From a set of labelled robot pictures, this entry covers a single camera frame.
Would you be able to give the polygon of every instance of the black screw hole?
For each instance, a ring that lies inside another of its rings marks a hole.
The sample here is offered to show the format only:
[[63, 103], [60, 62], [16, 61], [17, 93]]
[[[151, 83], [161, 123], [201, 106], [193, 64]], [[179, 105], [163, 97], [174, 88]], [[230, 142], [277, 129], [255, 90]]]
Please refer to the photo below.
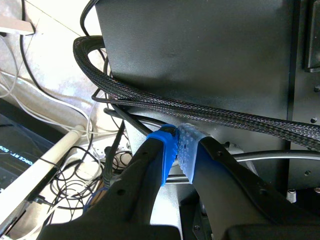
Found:
[[123, 195], [125, 195], [126, 190], [124, 190], [124, 189], [119, 189], [116, 193], [117, 193], [119, 196], [123, 196]]
[[313, 117], [313, 118], [311, 118], [311, 120], [310, 120], [310, 122], [312, 123], [312, 124], [314, 124], [314, 123], [316, 123], [317, 122], [317, 118], [316, 117]]
[[320, 92], [320, 85], [315, 86], [313, 90], [315, 93]]
[[268, 195], [267, 190], [265, 190], [265, 189], [263, 189], [263, 188], [262, 188], [262, 189], [260, 189], [260, 191], [259, 191], [259, 192], [260, 192], [260, 194], [261, 194], [261, 195], [263, 195], [263, 196], [267, 196], [267, 195]]
[[309, 176], [310, 174], [311, 174], [311, 171], [310, 171], [310, 170], [304, 172], [304, 175], [305, 175], [306, 177]]
[[195, 225], [195, 226], [193, 227], [193, 229], [194, 229], [196, 232], [198, 232], [198, 231], [200, 230], [200, 227], [199, 227], [198, 225]]

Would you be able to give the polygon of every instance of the gray metal surface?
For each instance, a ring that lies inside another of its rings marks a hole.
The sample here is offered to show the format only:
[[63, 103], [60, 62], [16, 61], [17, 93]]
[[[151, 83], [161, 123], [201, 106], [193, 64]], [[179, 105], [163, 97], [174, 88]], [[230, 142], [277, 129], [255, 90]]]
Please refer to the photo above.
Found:
[[[293, 1], [100, 0], [96, 9], [114, 77], [165, 97], [287, 118]], [[132, 112], [176, 126], [190, 122], [245, 152], [285, 147], [261, 133]], [[136, 151], [145, 138], [126, 126]], [[281, 160], [256, 166], [273, 185], [281, 168]]]
[[[307, 12], [308, 1], [303, 0], [301, 1], [299, 18], [292, 119], [297, 122], [310, 123], [312, 118], [317, 118], [318, 121], [314, 124], [318, 125], [320, 123], [320, 91], [315, 92], [315, 88], [320, 85], [320, 73], [309, 73], [304, 70]], [[306, 148], [297, 144], [291, 144], [291, 149], [301, 150]], [[319, 176], [320, 164], [318, 161], [290, 160], [289, 188], [304, 189], [318, 187], [320, 186]]]

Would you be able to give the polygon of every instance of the blue gripper pad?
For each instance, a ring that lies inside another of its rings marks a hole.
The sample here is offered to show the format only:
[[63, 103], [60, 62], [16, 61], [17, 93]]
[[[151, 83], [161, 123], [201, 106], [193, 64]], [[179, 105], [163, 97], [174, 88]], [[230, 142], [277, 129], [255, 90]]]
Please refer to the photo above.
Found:
[[[162, 131], [161, 129], [163, 127], [175, 128], [175, 131], [174, 131], [175, 134], [172, 135], [169, 132]], [[172, 124], [164, 124], [161, 126], [159, 130], [154, 131], [150, 133], [148, 136], [146, 136], [146, 139], [148, 138], [158, 139], [163, 142], [162, 180], [161, 180], [161, 186], [163, 187], [166, 184], [169, 171], [177, 156], [178, 129], [176, 128], [176, 126]]]
[[178, 126], [178, 153], [177, 159], [183, 173], [192, 184], [195, 174], [198, 143], [201, 139], [209, 136], [205, 132], [199, 131], [196, 126], [190, 123], [183, 123]]

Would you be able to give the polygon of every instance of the gray cable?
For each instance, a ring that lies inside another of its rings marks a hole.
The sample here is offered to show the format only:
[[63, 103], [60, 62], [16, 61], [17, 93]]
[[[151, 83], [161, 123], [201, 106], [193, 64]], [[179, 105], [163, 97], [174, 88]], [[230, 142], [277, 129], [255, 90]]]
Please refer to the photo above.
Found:
[[[320, 154], [309, 150], [254, 151], [232, 155], [238, 163], [271, 159], [304, 159], [320, 161]], [[169, 175], [165, 184], [189, 184], [184, 174]]]

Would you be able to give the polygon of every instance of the tangled cables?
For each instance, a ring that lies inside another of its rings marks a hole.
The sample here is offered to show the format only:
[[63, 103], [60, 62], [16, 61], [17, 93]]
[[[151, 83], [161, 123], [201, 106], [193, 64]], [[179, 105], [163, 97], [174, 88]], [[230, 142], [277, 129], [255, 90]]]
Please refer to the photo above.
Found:
[[89, 60], [91, 51], [104, 48], [102, 36], [84, 36], [73, 43], [75, 60], [84, 74], [115, 99], [93, 97], [97, 102], [155, 110], [191, 120], [269, 134], [320, 152], [320, 127], [248, 113], [179, 101], [128, 86], [97, 69]]

